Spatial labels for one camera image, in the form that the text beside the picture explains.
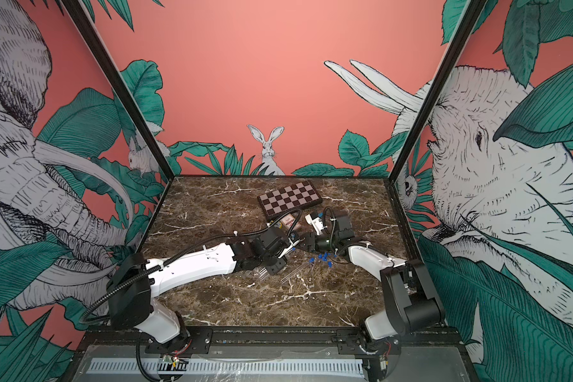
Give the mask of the test tube with blue stopper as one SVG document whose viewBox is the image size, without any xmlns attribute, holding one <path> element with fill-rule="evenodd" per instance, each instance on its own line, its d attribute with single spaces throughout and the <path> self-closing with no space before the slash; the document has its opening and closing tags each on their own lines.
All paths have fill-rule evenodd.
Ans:
<svg viewBox="0 0 573 382">
<path fill-rule="evenodd" d="M 312 269 L 315 265 L 315 260 L 314 259 L 308 259 L 305 262 L 303 262 L 302 264 L 296 266 L 294 269 L 292 269 L 291 271 L 289 271 L 282 279 L 281 279 L 281 283 L 282 284 L 288 284 L 290 282 L 290 280 L 292 278 L 297 278 L 298 276 L 301 276 L 302 273 L 305 273 L 307 271 L 309 271 L 310 269 Z"/>
<path fill-rule="evenodd" d="M 253 275 L 257 282 L 262 282 L 266 280 L 270 274 L 265 267 L 258 267 L 253 270 Z"/>
</svg>

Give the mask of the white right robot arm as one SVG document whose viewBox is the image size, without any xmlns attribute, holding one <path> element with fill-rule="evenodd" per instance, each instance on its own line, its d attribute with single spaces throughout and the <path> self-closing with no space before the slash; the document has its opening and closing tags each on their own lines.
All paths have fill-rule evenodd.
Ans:
<svg viewBox="0 0 573 382">
<path fill-rule="evenodd" d="M 302 236 L 304 251 L 342 257 L 381 283 L 384 309 L 364 320 L 368 338 L 405 336 L 444 321 L 445 309 L 421 259 L 406 260 L 379 251 L 355 235 L 347 215 L 309 214 L 305 220 L 314 231 Z"/>
</svg>

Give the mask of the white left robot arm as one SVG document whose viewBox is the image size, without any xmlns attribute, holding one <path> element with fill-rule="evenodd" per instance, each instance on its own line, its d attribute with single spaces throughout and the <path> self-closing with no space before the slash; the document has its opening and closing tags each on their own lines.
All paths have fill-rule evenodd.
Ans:
<svg viewBox="0 0 573 382">
<path fill-rule="evenodd" d="M 294 234 L 278 227 L 259 232 L 222 235 L 194 245 L 192 250 L 168 259 L 135 259 L 124 265 L 108 287 L 109 322 L 114 329 L 136 329 L 167 351 L 183 348 L 190 334 L 182 316 L 158 297 L 188 283 L 217 275 L 253 270 L 259 266 L 275 274 L 296 245 Z"/>
</svg>

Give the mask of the playing card box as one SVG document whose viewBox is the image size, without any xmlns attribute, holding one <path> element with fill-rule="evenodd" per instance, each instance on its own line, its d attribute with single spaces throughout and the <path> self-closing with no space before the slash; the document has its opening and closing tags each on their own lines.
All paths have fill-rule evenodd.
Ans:
<svg viewBox="0 0 573 382">
<path fill-rule="evenodd" d="M 281 224 L 289 229 L 293 226 L 294 221 L 295 217 L 292 214 L 288 214 L 280 220 Z"/>
</svg>

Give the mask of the folding chess board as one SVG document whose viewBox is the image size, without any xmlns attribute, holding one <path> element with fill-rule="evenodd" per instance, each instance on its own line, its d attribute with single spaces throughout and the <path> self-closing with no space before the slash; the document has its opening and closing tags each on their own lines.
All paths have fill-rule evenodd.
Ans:
<svg viewBox="0 0 573 382">
<path fill-rule="evenodd" d="M 268 221 L 296 209 L 307 209 L 323 203 L 320 193 L 308 180 L 269 191 L 257 197 L 257 201 Z"/>
</svg>

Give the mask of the white perforated strip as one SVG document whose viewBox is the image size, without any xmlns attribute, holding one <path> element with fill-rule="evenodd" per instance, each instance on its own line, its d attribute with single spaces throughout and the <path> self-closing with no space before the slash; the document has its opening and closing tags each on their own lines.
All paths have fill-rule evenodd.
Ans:
<svg viewBox="0 0 573 382">
<path fill-rule="evenodd" d="M 189 359 L 178 364 L 144 358 L 143 368 L 153 375 L 320 375 L 363 378 L 362 361 L 357 359 L 277 359 L 252 361 L 245 359 Z"/>
</svg>

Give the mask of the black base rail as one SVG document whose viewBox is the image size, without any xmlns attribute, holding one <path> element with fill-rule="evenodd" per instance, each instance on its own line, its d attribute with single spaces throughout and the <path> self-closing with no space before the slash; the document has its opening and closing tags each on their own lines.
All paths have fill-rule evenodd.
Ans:
<svg viewBox="0 0 573 382">
<path fill-rule="evenodd" d="M 276 347 L 287 350 L 298 347 L 322 346 L 334 348 L 340 355 L 355 358 L 396 357 L 406 348 L 448 348 L 466 354 L 458 331 L 451 327 L 433 326 L 405 336 L 372 340 L 358 327 L 310 326 L 189 326 L 166 344 L 138 330 L 112 330 L 100 326 L 85 334 L 73 357 L 80 361 L 92 352 L 92 347 L 119 348 L 140 346 L 151 356 L 206 355 L 220 346 Z"/>
</svg>

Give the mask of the black corner frame post right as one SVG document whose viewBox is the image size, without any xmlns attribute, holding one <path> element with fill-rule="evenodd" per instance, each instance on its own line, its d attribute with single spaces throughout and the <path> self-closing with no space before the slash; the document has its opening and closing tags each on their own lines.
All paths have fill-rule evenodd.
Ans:
<svg viewBox="0 0 573 382">
<path fill-rule="evenodd" d="M 466 9 L 464 10 L 458 23 L 458 28 L 455 30 L 455 34 L 450 41 L 444 59 L 442 59 L 441 65 L 439 65 L 439 69 L 435 75 L 435 78 L 431 82 L 431 87 L 428 90 L 428 94 L 423 101 L 423 105 L 420 108 L 420 111 L 417 112 L 412 129 L 407 136 L 399 158 L 397 159 L 397 162 L 393 167 L 393 171 L 388 178 L 388 183 L 391 186 L 396 184 L 397 178 L 401 170 L 404 168 L 409 154 L 415 146 L 415 143 L 417 142 L 417 139 L 419 138 L 422 130 L 428 124 L 428 119 L 430 118 L 431 113 L 437 104 L 439 96 L 442 94 L 444 86 L 450 77 L 451 71 L 457 64 L 458 59 L 460 58 L 463 49 L 466 46 L 466 43 L 485 7 L 485 4 L 486 1 L 482 0 L 474 0 L 467 3 Z"/>
</svg>

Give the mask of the black corner frame post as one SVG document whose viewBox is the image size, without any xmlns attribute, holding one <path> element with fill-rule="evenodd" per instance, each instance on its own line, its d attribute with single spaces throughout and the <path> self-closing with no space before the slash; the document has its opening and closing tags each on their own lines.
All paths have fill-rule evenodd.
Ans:
<svg viewBox="0 0 573 382">
<path fill-rule="evenodd" d="M 132 93 L 125 84 L 120 71 L 116 68 L 116 64 L 108 52 L 106 45 L 98 35 L 96 28 L 87 13 L 87 9 L 81 5 L 80 1 L 65 0 L 60 1 L 60 3 L 63 8 L 65 8 L 81 37 L 84 39 L 87 47 L 95 58 L 95 61 L 111 84 L 112 89 L 116 92 L 117 98 L 124 106 L 126 115 L 132 120 L 137 131 L 140 133 L 150 149 L 154 159 L 158 162 L 160 169 L 167 177 L 168 182 L 173 181 L 175 174 L 171 170 L 165 155 L 160 150 L 154 135 L 151 134 L 143 113 L 140 111 Z"/>
<path fill-rule="evenodd" d="M 439 65 L 439 69 L 435 75 L 435 78 L 431 82 L 431 87 L 428 90 L 428 94 L 423 101 L 423 105 L 420 108 L 420 111 L 417 112 L 412 129 L 407 136 L 399 158 L 397 159 L 397 162 L 393 167 L 393 171 L 388 178 L 388 183 L 391 186 L 396 184 L 397 178 L 401 170 L 404 168 L 409 154 L 415 146 L 415 143 L 417 142 L 417 139 L 419 138 L 422 130 L 428 124 L 428 119 L 430 118 L 431 113 L 437 104 L 439 96 L 442 94 L 444 86 L 450 77 L 451 71 L 457 64 L 458 59 L 460 58 L 463 49 L 466 46 L 466 43 L 485 7 L 485 4 L 486 1 L 482 0 L 474 0 L 467 3 L 466 9 L 464 10 L 458 23 L 458 28 L 455 30 L 455 34 L 450 41 L 444 59 L 442 59 L 441 65 Z"/>
</svg>

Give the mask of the black corner frame post left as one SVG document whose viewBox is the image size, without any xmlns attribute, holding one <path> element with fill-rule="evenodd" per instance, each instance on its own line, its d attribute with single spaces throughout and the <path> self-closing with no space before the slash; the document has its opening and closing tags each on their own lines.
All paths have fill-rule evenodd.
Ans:
<svg viewBox="0 0 573 382">
<path fill-rule="evenodd" d="M 150 149 L 154 159 L 158 162 L 160 169 L 167 177 L 168 182 L 173 181 L 175 174 L 171 170 L 165 155 L 160 150 L 154 135 L 151 134 L 143 113 L 140 111 L 132 93 L 125 84 L 120 71 L 116 68 L 116 64 L 108 52 L 106 45 L 98 35 L 96 28 L 87 13 L 87 9 L 81 5 L 80 1 L 65 0 L 60 1 L 60 3 L 63 8 L 65 8 L 81 37 L 84 39 L 87 47 L 95 58 L 95 61 L 111 84 L 112 89 L 116 92 L 117 98 L 124 106 L 126 115 L 132 120 L 137 131 L 140 133 Z"/>
</svg>

